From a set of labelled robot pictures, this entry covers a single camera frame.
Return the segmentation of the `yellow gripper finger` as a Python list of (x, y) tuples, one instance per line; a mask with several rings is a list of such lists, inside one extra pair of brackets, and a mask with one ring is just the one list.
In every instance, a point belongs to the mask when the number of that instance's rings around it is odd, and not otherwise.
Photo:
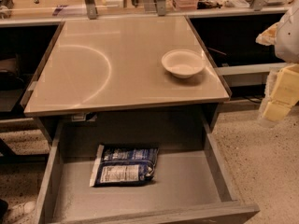
[(280, 69), (265, 105), (262, 117), (269, 121), (283, 120), (299, 102), (299, 64), (290, 63)]
[(264, 46), (274, 45), (276, 40), (277, 28), (278, 28), (277, 22), (272, 24), (269, 28), (267, 28), (257, 36), (256, 42)]

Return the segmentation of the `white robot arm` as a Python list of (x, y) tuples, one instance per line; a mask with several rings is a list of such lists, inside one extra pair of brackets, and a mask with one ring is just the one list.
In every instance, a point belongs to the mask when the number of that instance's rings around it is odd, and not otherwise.
[(272, 127), (290, 113), (299, 101), (299, 3), (256, 38), (258, 44), (273, 45), (275, 55), (286, 63), (267, 77), (259, 121)]

